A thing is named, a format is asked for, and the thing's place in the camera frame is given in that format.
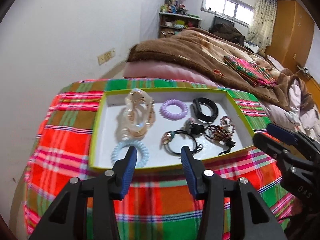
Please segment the wooden wardrobe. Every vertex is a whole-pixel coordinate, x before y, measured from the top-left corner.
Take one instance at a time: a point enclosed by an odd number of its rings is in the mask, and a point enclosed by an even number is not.
[[[311,48],[315,22],[295,0],[278,0],[272,43],[266,54],[293,73],[304,66]]]

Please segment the floor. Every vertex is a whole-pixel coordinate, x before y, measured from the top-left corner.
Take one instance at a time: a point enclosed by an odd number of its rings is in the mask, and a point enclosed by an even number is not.
[[[125,62],[120,62],[110,71],[105,73],[101,79],[123,79],[124,67]],[[13,195],[12,205],[10,208],[10,219],[8,223],[10,230],[18,240],[27,240],[26,229],[24,227],[23,207],[21,205],[24,194],[23,173],[20,179],[15,182],[17,187]]]

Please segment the window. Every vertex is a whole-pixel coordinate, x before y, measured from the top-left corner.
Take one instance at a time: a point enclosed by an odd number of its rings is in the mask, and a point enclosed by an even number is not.
[[[249,26],[253,17],[253,8],[238,0],[203,0],[202,11],[217,14],[245,26]]]

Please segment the curtain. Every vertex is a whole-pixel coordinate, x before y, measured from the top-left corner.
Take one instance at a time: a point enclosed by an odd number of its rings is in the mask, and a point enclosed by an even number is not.
[[[262,49],[270,46],[276,12],[277,0],[255,0],[253,19],[249,25],[246,40]]]

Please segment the silver screw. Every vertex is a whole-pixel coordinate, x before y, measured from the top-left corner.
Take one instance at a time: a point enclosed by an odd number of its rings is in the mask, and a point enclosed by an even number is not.
[[[113,170],[107,170],[104,172],[104,175],[106,176],[112,176],[115,172]]]
[[[241,178],[240,178],[240,182],[241,182],[242,184],[247,184],[249,181],[248,181],[247,178],[241,177]]]
[[[204,174],[205,174],[206,176],[208,176],[208,177],[211,177],[211,176],[214,175],[214,172],[213,172],[212,170],[205,170],[205,171],[204,171]]]
[[[76,184],[79,181],[79,179],[77,177],[72,177],[69,181],[71,184]]]

